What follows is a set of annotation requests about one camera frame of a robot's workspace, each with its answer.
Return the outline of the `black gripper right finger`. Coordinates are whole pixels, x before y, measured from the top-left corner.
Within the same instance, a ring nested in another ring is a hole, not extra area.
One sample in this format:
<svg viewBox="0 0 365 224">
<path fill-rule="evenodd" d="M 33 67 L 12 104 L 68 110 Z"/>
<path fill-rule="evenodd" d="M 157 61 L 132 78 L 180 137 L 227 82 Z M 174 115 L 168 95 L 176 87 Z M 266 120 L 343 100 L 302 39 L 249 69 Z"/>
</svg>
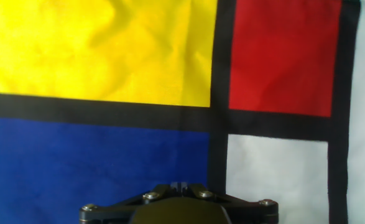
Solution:
<svg viewBox="0 0 365 224">
<path fill-rule="evenodd" d="M 279 223 L 279 204 L 271 199 L 248 202 L 228 194 L 211 191 L 203 184 L 186 182 L 182 182 L 182 196 L 221 206 L 232 223 Z"/>
</svg>

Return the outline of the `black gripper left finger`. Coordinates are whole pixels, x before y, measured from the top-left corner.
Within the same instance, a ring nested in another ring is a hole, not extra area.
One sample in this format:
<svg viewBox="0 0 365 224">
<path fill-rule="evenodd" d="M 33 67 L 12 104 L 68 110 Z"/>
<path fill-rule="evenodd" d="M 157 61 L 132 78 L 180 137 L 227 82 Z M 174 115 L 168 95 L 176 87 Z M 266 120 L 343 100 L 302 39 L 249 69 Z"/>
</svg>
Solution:
<svg viewBox="0 0 365 224">
<path fill-rule="evenodd" d="M 159 184 L 152 190 L 110 206 L 87 204 L 79 209 L 79 224 L 128 223 L 141 206 L 182 196 L 182 183 Z"/>
</svg>

